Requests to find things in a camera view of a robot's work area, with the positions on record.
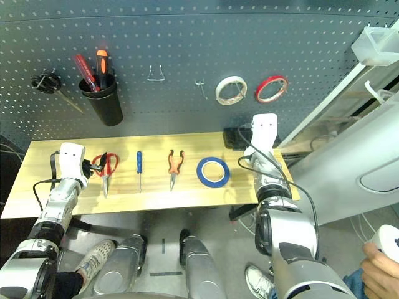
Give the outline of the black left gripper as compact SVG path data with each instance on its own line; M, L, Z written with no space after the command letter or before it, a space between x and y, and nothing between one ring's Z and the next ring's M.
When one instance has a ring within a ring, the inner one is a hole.
M107 164L107 152L100 156L99 165L91 164L89 160L84 159L82 161L82 171L84 176L89 179L93 175L94 171L102 171Z

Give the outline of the bystander hand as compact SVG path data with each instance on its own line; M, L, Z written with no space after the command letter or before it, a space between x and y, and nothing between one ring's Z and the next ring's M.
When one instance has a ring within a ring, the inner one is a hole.
M398 298L398 263L379 251L372 242L363 245L362 281L367 298Z

